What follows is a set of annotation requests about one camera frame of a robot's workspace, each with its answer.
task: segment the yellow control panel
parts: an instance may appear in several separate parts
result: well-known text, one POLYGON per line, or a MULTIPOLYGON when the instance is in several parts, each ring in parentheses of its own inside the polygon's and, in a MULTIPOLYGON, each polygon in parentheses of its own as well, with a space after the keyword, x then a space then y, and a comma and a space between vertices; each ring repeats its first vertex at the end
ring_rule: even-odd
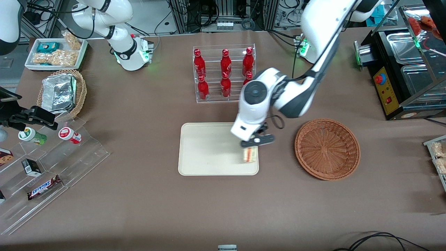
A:
POLYGON ((373 76, 373 81, 378 90, 384 111, 386 112, 386 115, 389 115, 391 112, 398 109, 400 104, 398 103, 398 100, 396 100, 395 93, 393 92, 392 85, 390 84, 384 67, 373 76))

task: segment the clear acrylic bottle rack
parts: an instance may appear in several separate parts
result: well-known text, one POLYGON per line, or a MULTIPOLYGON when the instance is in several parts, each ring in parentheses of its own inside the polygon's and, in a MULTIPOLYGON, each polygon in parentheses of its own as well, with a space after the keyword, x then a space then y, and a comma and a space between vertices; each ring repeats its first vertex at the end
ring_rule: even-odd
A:
POLYGON ((0 204, 1 234, 17 230, 110 155, 83 127, 84 121, 77 117, 73 119, 68 114, 58 118, 61 117, 64 120, 58 121, 56 131, 47 127, 38 130, 47 136, 45 144, 38 146, 32 142, 20 142, 10 149, 14 159, 0 167, 0 190, 6 199, 0 204), (81 134, 79 144, 59 138, 58 132, 65 126, 81 134), (26 175, 21 163, 24 159, 36 161, 42 174, 38 177, 26 175), (28 200, 27 193, 56 175, 59 175, 61 183, 28 200))
POLYGON ((239 101, 240 92, 243 87, 245 77, 242 75, 243 58, 246 54, 246 48, 252 47, 254 57, 254 65, 252 67, 252 74, 256 74, 256 45, 255 44, 239 44, 239 45, 216 45, 216 46, 194 46, 192 50, 192 70, 194 72, 195 85, 195 99, 197 103, 209 102, 233 102, 239 101), (200 99, 198 93, 198 75, 194 67, 194 50, 200 49, 201 56, 206 64, 206 82, 209 85, 209 100, 204 101, 200 99), (224 98, 221 95, 220 81, 222 79, 220 61, 222 59, 222 50, 229 50, 229 57, 231 58, 231 95, 229 98, 224 98))

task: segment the table surface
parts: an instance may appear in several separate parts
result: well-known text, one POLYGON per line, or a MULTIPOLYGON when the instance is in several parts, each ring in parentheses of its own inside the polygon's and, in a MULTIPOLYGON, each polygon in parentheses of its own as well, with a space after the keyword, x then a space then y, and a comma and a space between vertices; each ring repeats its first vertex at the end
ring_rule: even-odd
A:
MULTIPOLYGON (((260 147, 254 176, 178 173, 181 126, 232 122, 237 114, 237 103, 195 102, 192 47, 255 43, 258 69, 291 75, 291 46, 267 32, 162 37, 153 63, 129 72, 105 40, 89 41, 79 117, 112 154, 12 235, 0 236, 0 248, 211 251, 237 244, 240 251, 329 251, 381 230, 446 250, 446 194, 422 144, 445 134, 444 127, 384 120, 368 71, 355 67, 353 41, 369 30, 342 33, 313 105, 305 116, 285 119, 285 129, 270 129, 276 142, 260 147), (297 130, 316 118, 343 123, 359 141, 361 161, 345 180, 318 180, 295 157, 297 130)), ((296 71, 309 66, 298 59, 296 71)), ((25 69, 17 89, 22 106, 35 104, 48 75, 25 69)), ((17 143, 8 131, 4 146, 17 143)), ((393 240, 369 242, 361 250, 401 248, 393 240)))

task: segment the coca-cola bottle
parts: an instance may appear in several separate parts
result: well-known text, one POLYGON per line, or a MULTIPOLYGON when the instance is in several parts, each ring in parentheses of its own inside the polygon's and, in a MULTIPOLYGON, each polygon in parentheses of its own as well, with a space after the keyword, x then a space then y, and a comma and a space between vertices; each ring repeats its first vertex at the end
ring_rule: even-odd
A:
POLYGON ((194 66, 197 75, 203 75, 204 77, 206 77, 206 65, 204 63, 203 57, 201 56, 200 49, 195 49, 194 55, 194 66))
POLYGON ((231 77, 231 59, 229 58, 229 50, 223 49, 222 55, 223 57, 222 60, 220 61, 222 72, 227 72, 228 77, 231 77))
POLYGON ((251 80, 252 80, 252 72, 248 71, 246 73, 246 79, 245 79, 245 81, 243 81, 243 85, 246 85, 246 83, 251 81, 251 80))
POLYGON ((246 48, 246 55, 243 58, 243 69, 242 74, 246 76, 246 72, 252 71, 252 66, 254 65, 254 57, 252 55, 252 47, 246 48))
POLYGON ((222 88, 222 97, 229 98, 231 95, 231 81, 227 72, 222 72, 222 81, 220 81, 222 88))
POLYGON ((198 76, 198 93, 200 94, 200 99, 202 101, 209 100, 209 86, 207 85, 206 81, 204 80, 203 75, 198 76))

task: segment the brown wicker basket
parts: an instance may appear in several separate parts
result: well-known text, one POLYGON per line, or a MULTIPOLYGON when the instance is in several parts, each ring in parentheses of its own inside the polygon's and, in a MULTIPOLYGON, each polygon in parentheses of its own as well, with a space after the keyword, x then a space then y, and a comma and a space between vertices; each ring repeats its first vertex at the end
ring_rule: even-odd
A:
MULTIPOLYGON (((83 107, 83 103, 85 102, 85 96, 87 95, 87 86, 85 85, 85 81, 82 75, 77 70, 60 70, 54 72, 53 75, 62 74, 62 73, 71 73, 76 78, 76 107, 70 112, 70 118, 66 118, 65 116, 59 116, 55 119, 58 121, 66 121, 71 118, 76 117, 79 114, 83 107)), ((39 97, 37 97, 37 105, 41 106, 42 104, 42 93, 43 93, 43 85, 40 87, 39 97)))
POLYGON ((302 167, 322 180, 348 177, 361 158, 353 133, 331 119, 315 119, 304 124, 296 135, 294 151, 302 167))

